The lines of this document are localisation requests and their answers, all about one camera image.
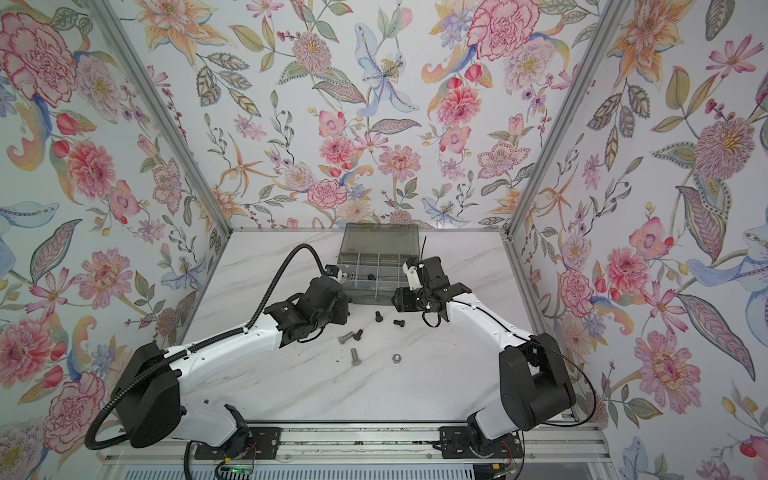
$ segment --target floral wallpaper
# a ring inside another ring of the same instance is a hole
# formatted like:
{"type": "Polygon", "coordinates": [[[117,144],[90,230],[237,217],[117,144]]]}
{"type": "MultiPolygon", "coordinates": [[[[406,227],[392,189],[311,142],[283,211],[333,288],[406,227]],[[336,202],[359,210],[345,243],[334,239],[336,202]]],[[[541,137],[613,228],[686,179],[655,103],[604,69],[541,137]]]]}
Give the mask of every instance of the floral wallpaper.
{"type": "Polygon", "coordinates": [[[0,478],[91,478],[88,425],[225,240],[79,1],[0,2],[0,68],[0,478]]]}
{"type": "Polygon", "coordinates": [[[112,2],[233,226],[501,227],[599,0],[112,2]]]}
{"type": "Polygon", "coordinates": [[[627,480],[768,479],[760,0],[634,0],[515,246],[627,480]]]}

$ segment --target mounting plate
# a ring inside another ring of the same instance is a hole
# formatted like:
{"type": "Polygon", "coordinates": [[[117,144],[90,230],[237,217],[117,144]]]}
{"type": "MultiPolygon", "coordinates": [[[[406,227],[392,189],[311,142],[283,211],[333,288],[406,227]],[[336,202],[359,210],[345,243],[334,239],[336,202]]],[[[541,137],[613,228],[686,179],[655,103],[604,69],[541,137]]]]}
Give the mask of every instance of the mounting plate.
{"type": "MultiPolygon", "coordinates": [[[[274,460],[280,447],[279,427],[251,427],[256,439],[256,451],[249,450],[242,460],[274,460]]],[[[224,460],[224,450],[210,445],[198,445],[194,453],[195,460],[224,460]]]]}
{"type": "Polygon", "coordinates": [[[518,433],[508,433],[501,437],[496,443],[481,452],[473,452],[469,449],[469,437],[466,427],[441,427],[440,445],[443,458],[509,458],[509,450],[502,445],[502,442],[509,445],[512,449],[513,458],[522,458],[523,449],[519,443],[518,433]]]}

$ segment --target metal grate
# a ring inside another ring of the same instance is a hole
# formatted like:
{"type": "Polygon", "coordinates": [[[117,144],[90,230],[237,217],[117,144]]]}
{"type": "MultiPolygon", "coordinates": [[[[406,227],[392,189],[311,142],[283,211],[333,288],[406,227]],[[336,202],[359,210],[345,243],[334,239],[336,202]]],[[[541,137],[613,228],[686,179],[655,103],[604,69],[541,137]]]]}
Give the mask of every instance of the metal grate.
{"type": "MultiPolygon", "coordinates": [[[[193,480],[214,480],[212,465],[190,467],[193,480]]],[[[475,480],[471,465],[256,465],[252,475],[226,480],[475,480]]],[[[184,480],[180,465],[132,466],[124,480],[184,480]]]]}

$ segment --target white marble surface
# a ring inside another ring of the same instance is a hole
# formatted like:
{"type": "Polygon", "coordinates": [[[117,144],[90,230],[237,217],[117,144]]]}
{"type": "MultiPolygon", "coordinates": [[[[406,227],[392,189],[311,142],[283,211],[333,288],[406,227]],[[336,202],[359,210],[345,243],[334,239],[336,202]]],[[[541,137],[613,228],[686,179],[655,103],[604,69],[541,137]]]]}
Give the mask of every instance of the white marble surface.
{"type": "MultiPolygon", "coordinates": [[[[498,232],[427,232],[425,257],[438,256],[452,282],[469,286],[496,313],[530,330],[498,232]]],[[[285,256],[312,245],[323,264],[335,263],[343,233],[242,232],[232,236],[185,342],[247,321],[285,256]]],[[[293,259],[267,305],[303,292],[318,275],[311,255],[293,259]]],[[[350,304],[345,326],[292,343],[200,387],[195,396],[228,402],[246,419],[462,420],[498,395],[498,354],[465,331],[443,323],[430,329],[420,314],[391,306],[350,304]],[[381,311],[384,321],[374,320],[381,311]],[[405,319],[405,328],[392,324],[405,319]],[[363,329],[340,345],[337,336],[363,329]],[[362,360],[351,365],[350,348],[362,360]],[[392,362],[399,353],[402,362],[392,362]]],[[[434,314],[430,315],[434,323],[434,314]]]]}

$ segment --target screw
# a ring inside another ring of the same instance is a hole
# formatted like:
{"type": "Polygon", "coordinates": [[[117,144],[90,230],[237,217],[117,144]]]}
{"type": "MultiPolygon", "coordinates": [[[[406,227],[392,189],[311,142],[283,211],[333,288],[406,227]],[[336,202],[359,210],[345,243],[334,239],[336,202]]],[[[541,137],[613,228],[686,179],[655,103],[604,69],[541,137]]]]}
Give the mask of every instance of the screw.
{"type": "Polygon", "coordinates": [[[360,363],[360,357],[357,356],[357,350],[352,349],[352,366],[358,366],[360,363]]]}
{"type": "Polygon", "coordinates": [[[351,339],[353,336],[355,336],[355,333],[354,333],[354,332],[349,332],[349,333],[347,333],[347,334],[346,334],[346,335],[344,335],[344,336],[340,336],[340,337],[339,337],[339,343],[341,343],[342,345],[344,345],[344,342],[346,342],[347,340],[351,339]]]}

